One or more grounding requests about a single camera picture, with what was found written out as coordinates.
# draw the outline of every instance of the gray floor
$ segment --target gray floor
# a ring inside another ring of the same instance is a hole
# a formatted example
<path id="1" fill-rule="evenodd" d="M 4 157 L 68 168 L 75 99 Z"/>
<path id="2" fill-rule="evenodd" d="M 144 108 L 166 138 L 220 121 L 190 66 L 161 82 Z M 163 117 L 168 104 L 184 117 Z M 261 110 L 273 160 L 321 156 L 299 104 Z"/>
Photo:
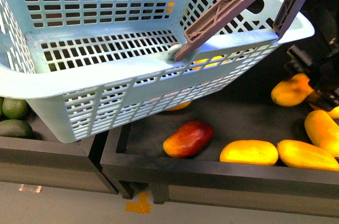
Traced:
<path id="1" fill-rule="evenodd" d="M 0 182 L 0 223 L 106 224 L 106 223 L 226 223 L 226 224 L 338 224 L 339 219 L 298 214 L 221 208 L 166 202 L 151 203 L 150 214 L 126 212 L 133 200 L 120 195 L 43 187 L 40 193 L 19 191 L 20 184 Z"/>

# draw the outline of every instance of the plastic basket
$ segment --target plastic basket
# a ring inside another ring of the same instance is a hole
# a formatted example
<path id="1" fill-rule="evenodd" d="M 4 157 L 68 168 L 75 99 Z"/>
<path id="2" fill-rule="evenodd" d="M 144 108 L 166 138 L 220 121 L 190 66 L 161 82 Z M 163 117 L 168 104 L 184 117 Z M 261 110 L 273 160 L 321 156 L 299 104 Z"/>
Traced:
<path id="1" fill-rule="evenodd" d="M 282 43 L 314 34 L 299 13 L 277 41 L 283 0 L 262 0 L 175 62 L 171 44 L 216 1 L 0 0 L 0 95 L 26 99 L 74 142 L 219 91 Z"/>

